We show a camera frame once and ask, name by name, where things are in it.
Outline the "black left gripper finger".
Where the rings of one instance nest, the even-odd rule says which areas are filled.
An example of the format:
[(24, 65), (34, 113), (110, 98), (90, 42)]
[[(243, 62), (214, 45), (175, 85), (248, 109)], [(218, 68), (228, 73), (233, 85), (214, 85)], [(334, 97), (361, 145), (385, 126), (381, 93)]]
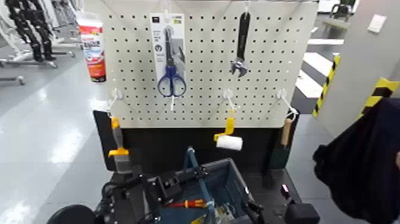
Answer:
[(200, 179), (206, 176), (208, 176), (208, 170), (203, 166), (199, 166), (185, 169), (178, 175), (178, 179)]
[(205, 181), (196, 179), (185, 183), (185, 194), (203, 194), (205, 189)]

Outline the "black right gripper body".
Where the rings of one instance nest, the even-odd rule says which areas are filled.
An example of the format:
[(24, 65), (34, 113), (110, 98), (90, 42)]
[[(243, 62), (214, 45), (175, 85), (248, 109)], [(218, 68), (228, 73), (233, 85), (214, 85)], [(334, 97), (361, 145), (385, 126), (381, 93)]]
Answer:
[(286, 204), (291, 205), (291, 204), (296, 204), (296, 200), (292, 198), (290, 194), (290, 190), (286, 184), (282, 184), (280, 187), (280, 193), (281, 195), (285, 198)]

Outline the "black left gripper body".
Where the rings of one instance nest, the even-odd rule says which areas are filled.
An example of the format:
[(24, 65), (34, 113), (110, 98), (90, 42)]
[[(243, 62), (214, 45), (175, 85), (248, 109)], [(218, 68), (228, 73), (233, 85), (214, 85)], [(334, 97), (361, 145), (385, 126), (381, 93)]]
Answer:
[(189, 180), (187, 173), (166, 172), (157, 176), (159, 195), (163, 201), (175, 200), (181, 195), (182, 185)]

